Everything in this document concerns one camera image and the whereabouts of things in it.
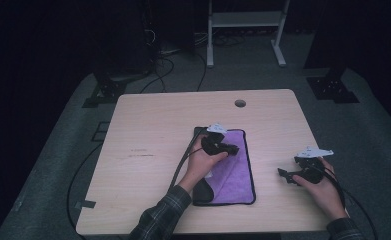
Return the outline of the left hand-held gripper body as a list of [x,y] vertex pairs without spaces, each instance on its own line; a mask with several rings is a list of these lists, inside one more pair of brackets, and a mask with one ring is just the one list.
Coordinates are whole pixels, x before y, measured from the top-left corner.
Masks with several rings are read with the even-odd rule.
[[214,123],[201,131],[204,137],[201,139],[201,146],[208,155],[217,155],[222,152],[229,152],[227,144],[223,143],[227,129],[219,123]]

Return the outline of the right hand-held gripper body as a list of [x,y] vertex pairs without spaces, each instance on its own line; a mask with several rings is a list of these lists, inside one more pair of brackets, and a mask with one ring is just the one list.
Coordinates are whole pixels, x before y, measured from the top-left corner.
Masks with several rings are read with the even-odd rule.
[[325,166],[320,160],[320,157],[331,156],[333,154],[334,152],[332,150],[307,146],[294,157],[295,162],[301,168],[299,175],[313,184],[319,183],[323,179],[325,172]]

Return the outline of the purple cloth with black trim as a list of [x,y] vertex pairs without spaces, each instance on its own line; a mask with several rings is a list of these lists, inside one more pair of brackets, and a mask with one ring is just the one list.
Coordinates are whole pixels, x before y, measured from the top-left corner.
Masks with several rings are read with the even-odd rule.
[[[197,127],[195,132],[201,133],[202,130],[201,127]],[[256,200],[245,131],[227,130],[223,143],[237,145],[238,154],[228,155],[218,162],[195,185],[192,191],[194,206],[251,205]]]

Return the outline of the person's left hand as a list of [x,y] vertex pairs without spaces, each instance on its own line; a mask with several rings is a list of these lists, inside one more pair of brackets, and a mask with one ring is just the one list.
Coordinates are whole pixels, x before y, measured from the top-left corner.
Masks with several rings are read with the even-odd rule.
[[209,155],[202,149],[201,143],[197,141],[193,145],[193,153],[189,156],[186,173],[178,185],[187,193],[190,193],[195,185],[203,179],[218,162],[225,159],[227,156],[228,154],[226,152]]

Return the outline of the person's right hand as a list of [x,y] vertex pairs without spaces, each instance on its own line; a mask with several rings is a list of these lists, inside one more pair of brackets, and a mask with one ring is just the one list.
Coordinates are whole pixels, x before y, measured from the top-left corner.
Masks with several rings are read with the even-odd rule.
[[338,190],[328,178],[324,177],[317,184],[313,184],[298,175],[295,175],[293,180],[309,192],[330,221],[349,217],[341,202]]

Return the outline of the black stand base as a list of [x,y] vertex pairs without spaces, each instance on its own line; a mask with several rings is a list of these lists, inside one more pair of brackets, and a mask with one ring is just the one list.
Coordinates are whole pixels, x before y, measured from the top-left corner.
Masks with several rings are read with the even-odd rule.
[[325,76],[308,77],[307,82],[318,100],[333,100],[337,104],[358,103],[356,95],[341,80],[344,72],[344,68],[330,68]]
[[83,108],[96,108],[100,104],[115,104],[126,91],[127,85],[146,78],[149,72],[141,74],[115,74],[109,81],[97,81],[92,94],[85,99]]

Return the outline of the grey tape strip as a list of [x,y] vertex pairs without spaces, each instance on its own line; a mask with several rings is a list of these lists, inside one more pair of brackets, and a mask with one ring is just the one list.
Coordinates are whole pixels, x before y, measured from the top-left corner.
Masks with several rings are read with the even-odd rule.
[[84,201],[77,201],[74,204],[74,208],[75,209],[79,209],[79,210],[81,210],[82,208],[91,208],[91,209],[93,209],[95,207],[95,205],[96,205],[96,203],[94,201],[84,200]]

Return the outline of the black floor outlet frame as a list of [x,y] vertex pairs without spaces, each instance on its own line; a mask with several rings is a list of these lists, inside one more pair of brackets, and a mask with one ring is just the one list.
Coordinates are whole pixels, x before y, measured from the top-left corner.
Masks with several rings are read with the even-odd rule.
[[92,142],[103,142],[106,138],[110,123],[108,121],[100,121],[91,137]]

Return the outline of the white metal table frame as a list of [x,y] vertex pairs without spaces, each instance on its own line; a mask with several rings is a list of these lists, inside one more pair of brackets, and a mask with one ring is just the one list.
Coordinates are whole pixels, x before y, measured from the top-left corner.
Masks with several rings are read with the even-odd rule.
[[280,48],[280,41],[284,30],[290,0],[284,0],[280,11],[262,12],[224,12],[213,11],[213,1],[209,0],[206,66],[214,66],[213,30],[215,28],[249,28],[249,27],[276,27],[277,33],[271,40],[271,46],[280,67],[287,65]]

